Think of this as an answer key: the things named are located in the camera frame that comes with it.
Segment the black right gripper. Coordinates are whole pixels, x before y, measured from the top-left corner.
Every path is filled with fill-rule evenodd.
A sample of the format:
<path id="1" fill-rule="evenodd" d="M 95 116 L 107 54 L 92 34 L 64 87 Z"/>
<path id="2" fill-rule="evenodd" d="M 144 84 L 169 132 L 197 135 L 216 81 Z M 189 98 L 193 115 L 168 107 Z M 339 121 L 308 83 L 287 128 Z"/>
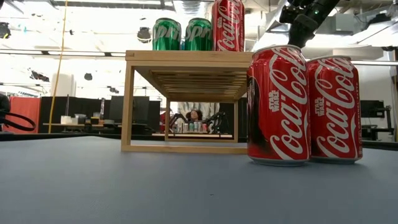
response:
<path id="1" fill-rule="evenodd" d="M 314 38 L 314 32 L 328 17 L 340 0 L 288 0 L 282 8 L 279 22 L 292 24 L 289 30 L 289 45 L 299 48 Z"/>

